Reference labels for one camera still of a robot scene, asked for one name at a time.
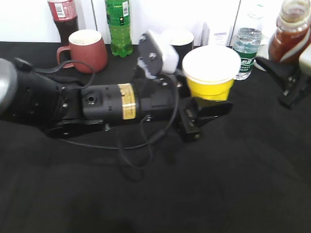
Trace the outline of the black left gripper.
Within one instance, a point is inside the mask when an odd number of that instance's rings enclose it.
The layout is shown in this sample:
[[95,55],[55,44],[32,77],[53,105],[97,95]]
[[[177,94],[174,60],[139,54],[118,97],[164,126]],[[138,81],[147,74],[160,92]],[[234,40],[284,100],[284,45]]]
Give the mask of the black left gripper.
[[[147,142],[157,142],[174,127],[185,141],[200,137],[200,127],[229,114],[233,103],[227,100],[204,100],[191,97],[187,78],[176,69],[175,75],[160,75],[147,79],[144,71],[137,67],[132,79],[138,99],[140,128]],[[147,136],[143,124],[147,121],[167,121],[167,125]]]

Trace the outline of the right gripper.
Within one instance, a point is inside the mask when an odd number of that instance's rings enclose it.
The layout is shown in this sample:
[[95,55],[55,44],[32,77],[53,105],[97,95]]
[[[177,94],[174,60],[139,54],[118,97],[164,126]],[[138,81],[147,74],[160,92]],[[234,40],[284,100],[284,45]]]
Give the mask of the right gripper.
[[310,45],[299,56],[298,65],[274,62],[263,57],[256,57],[255,60],[284,91],[278,98],[284,107],[293,109],[311,93]]

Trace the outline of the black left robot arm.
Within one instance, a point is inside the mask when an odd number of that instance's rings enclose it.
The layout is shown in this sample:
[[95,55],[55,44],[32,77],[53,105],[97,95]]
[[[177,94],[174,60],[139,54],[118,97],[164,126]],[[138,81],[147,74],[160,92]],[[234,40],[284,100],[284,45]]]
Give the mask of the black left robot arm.
[[200,127],[227,115],[226,100],[192,97],[178,84],[182,74],[150,80],[138,67],[130,83],[82,85],[58,77],[57,69],[39,70],[21,59],[0,61],[0,118],[29,125],[53,138],[70,138],[121,125],[167,121],[186,140]]

